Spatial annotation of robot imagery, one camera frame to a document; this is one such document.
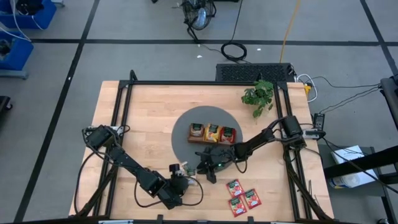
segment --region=blue bin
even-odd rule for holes
[[[19,28],[21,29],[46,29],[57,10],[55,4],[51,0],[42,0],[44,6],[43,10],[38,11],[32,18],[32,16],[18,15],[16,12],[16,19]],[[5,0],[0,0],[0,11],[8,12],[10,9],[10,2]],[[3,23],[8,28],[17,28],[14,21],[14,16],[12,13],[0,15],[0,22]]]
[[[24,37],[20,32],[10,33]],[[14,43],[11,46],[11,51],[6,55],[4,60],[0,60],[0,69],[22,70],[30,53],[32,53],[33,45],[29,41],[15,38],[5,32],[0,32],[0,40],[7,40],[11,43],[13,39]]]

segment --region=green plant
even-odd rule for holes
[[[274,85],[270,82],[259,80],[258,82],[254,82],[254,88],[244,90],[242,103],[258,105],[258,108],[253,112],[253,117],[257,118],[260,117],[266,106],[268,106],[268,110],[272,109],[273,104],[271,102],[273,96]]]

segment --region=wooden table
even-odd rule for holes
[[[94,126],[110,124],[117,87],[118,82],[103,82],[93,118]],[[300,123],[311,123],[303,85],[288,83],[288,87],[293,114]],[[131,130],[124,137],[123,148],[142,166],[157,170],[164,177],[169,178],[169,164],[179,162],[171,145],[173,126],[181,114],[196,106],[216,106],[229,112],[241,127],[243,140],[247,141],[277,119],[277,112],[274,106],[270,112],[265,112],[260,118],[254,119],[253,107],[241,102],[241,96],[246,88],[248,86],[134,85],[127,118],[127,124],[130,125]],[[283,93],[280,92],[280,95],[284,114],[286,114]],[[307,145],[309,149],[318,151],[316,141],[307,141]],[[292,203],[282,152],[281,143],[266,144],[249,158],[248,170],[245,174],[240,174],[235,166],[230,166],[217,173],[216,184],[208,182],[205,175],[199,175],[198,180],[205,194],[202,203],[195,207],[181,206],[172,210],[167,210],[163,204],[150,208],[138,207],[133,194],[136,179],[125,169],[119,169],[111,218],[154,220],[158,214],[163,214],[165,220],[238,221],[247,220],[248,216],[253,216],[255,221],[293,221]],[[91,151],[86,149],[84,157],[90,153]],[[306,150],[301,151],[301,156],[305,179],[307,182],[312,181],[312,194],[316,196],[326,214],[333,217],[320,157]],[[87,162],[80,179],[79,209],[97,188],[101,165],[102,161],[97,157]],[[239,179],[245,190],[255,188],[262,201],[262,205],[236,218],[229,209],[228,200],[231,196],[225,186],[233,179]],[[106,197],[107,193],[104,193],[101,213],[104,212]],[[302,198],[300,195],[297,195],[297,198],[300,216],[305,217]],[[158,200],[151,198],[141,189],[137,190],[137,199],[141,204]],[[189,187],[183,196],[184,203],[195,203],[199,199],[198,187]]]

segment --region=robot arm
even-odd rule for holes
[[[276,138],[273,134],[272,129],[277,125],[281,124],[282,129],[284,130],[286,138],[279,139]],[[198,153],[201,156],[201,163],[197,167],[198,173],[206,174],[207,179],[211,183],[216,182],[215,177],[215,168],[221,164],[227,164],[229,162],[234,162],[235,164],[238,162],[245,161],[252,156],[253,152],[256,149],[259,149],[261,146],[274,142],[280,141],[282,145],[287,146],[289,149],[293,150],[300,150],[303,147],[307,146],[304,138],[303,138],[303,131],[300,127],[300,123],[297,121],[295,116],[286,116],[281,119],[277,119],[272,122],[266,129],[263,129],[261,133],[254,136],[250,140],[246,142],[240,142],[233,144],[229,149],[222,151],[219,155],[212,155],[211,148],[205,149],[204,152]],[[288,176],[294,181],[297,188],[301,191],[304,200],[309,202],[314,213],[320,220],[329,220],[332,221],[333,219],[330,218],[314,201],[312,196],[307,191],[306,187],[301,183],[298,175],[294,171],[294,168],[291,162],[286,161],[287,163],[287,174]]]
[[[182,205],[181,196],[188,188],[188,180],[178,173],[178,164],[169,166],[173,174],[171,179],[166,179],[156,171],[143,168],[131,158],[118,143],[118,133],[109,126],[101,125],[95,129],[84,129],[82,132],[86,146],[98,156],[103,154],[99,152],[101,147],[109,147],[111,150],[105,156],[113,161],[114,166],[123,167],[134,175],[141,188],[151,197],[158,196],[168,209]]]

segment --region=black floor stripe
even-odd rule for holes
[[[368,4],[366,3],[365,0],[361,0],[361,4],[362,4],[363,9],[365,10],[366,16],[369,19],[369,22],[370,22],[370,24],[372,26],[374,34],[376,35],[377,40],[380,43],[381,49],[382,49],[382,51],[384,53],[384,56],[386,57],[388,65],[390,66],[392,74],[393,75],[398,74],[397,65],[396,65],[394,59],[391,56],[391,53],[390,53],[390,51],[389,51],[389,49],[388,49],[388,47],[387,47],[387,45],[386,45],[386,43],[385,43],[385,41],[383,39],[383,36],[380,33],[379,28],[377,27],[376,21],[374,20],[374,18],[372,16],[372,13],[371,13],[371,10],[369,9]]]
[[[33,39],[33,43],[47,44],[78,44],[78,39]],[[225,44],[229,40],[200,40],[202,44]],[[282,40],[235,40],[245,45],[282,45]],[[193,40],[121,40],[121,39],[87,39],[86,44],[195,44]],[[377,41],[316,41],[316,40],[288,40],[286,45],[298,46],[378,46]]]
[[[80,39],[31,39],[32,43],[45,44],[79,44]]]
[[[393,47],[393,46],[398,47],[398,42],[386,42],[386,45],[390,46],[390,47]]]
[[[79,45],[77,47],[76,54],[72,60],[72,64],[70,65],[68,76],[66,77],[65,83],[63,84],[62,91],[61,91],[60,97],[58,99],[57,106],[55,107],[55,111],[51,118],[49,128],[47,130],[47,133],[45,134],[43,145],[40,149],[40,152],[37,157],[32,174],[30,175],[30,179],[29,179],[27,187],[25,189],[24,196],[22,197],[21,203],[19,204],[19,208],[16,213],[14,222],[22,222],[25,217],[27,207],[29,206],[30,198],[32,197],[33,191],[36,186],[37,179],[39,178],[40,171],[42,169],[45,156],[47,155],[47,151],[49,149],[50,142],[51,142],[52,136],[54,134],[55,128],[57,127],[58,119],[60,117],[61,110],[62,110],[63,104],[65,102],[65,98],[67,97],[67,93],[68,93],[70,84],[73,80],[73,76],[75,74],[75,70],[78,65],[80,55],[83,50],[83,46],[85,44],[85,40],[87,39],[88,31],[90,30],[91,24],[93,23],[93,19],[95,16],[95,12],[98,8],[99,2],[100,2],[100,0],[95,0],[93,7],[91,8],[90,15],[88,17],[85,29],[83,31],[83,34],[81,35],[81,39],[80,39]]]

